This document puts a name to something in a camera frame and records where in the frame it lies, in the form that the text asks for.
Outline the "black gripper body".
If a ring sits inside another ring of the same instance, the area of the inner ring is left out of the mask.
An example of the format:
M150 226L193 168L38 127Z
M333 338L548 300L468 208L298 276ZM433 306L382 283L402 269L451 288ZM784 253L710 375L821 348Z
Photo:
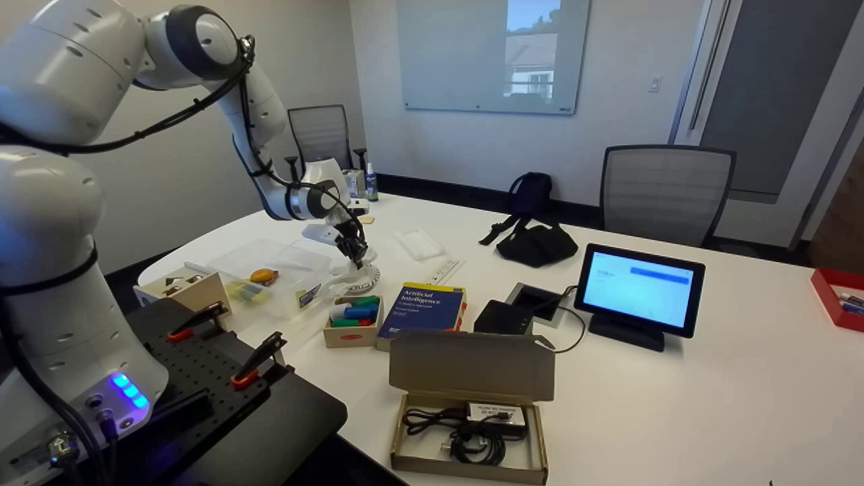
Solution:
M337 230L336 242L343 253L362 253L364 250L364 238L362 238L362 226L356 219L337 222L336 230Z

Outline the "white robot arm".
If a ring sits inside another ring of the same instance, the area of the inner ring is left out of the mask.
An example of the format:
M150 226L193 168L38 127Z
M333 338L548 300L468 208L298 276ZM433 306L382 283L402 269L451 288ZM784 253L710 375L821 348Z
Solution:
M0 71L0 480L44 486L66 473L110 478L110 454L146 429L171 369L133 331L101 265L101 225L125 191L101 165L125 144L105 134L136 88L197 96L143 127L169 132L216 109L263 211L321 219L362 265L368 238L333 180L281 175L266 150L287 105L258 61L258 41L208 6L139 15L119 0L50 0L4 44Z

